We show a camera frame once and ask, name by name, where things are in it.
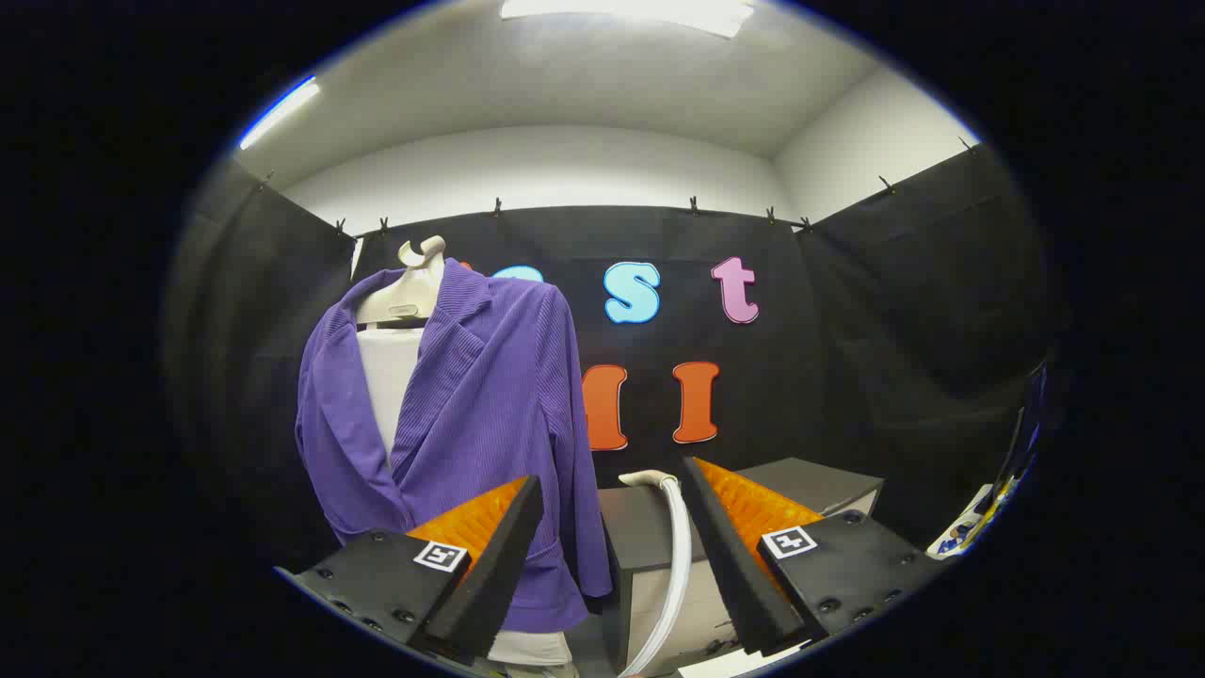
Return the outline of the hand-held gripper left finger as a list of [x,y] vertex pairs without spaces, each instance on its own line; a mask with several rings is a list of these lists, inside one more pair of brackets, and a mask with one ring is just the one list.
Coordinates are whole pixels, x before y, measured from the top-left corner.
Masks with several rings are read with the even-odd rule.
[[537,476],[522,476],[408,532],[370,529],[275,574],[388,647],[469,664],[507,617],[542,515]]

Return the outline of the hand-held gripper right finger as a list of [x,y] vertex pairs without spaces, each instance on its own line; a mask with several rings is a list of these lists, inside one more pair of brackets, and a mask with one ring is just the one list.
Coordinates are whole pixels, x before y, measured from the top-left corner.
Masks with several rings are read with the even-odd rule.
[[819,515],[713,462],[680,462],[682,494],[743,652],[850,635],[937,582],[946,562],[864,511]]

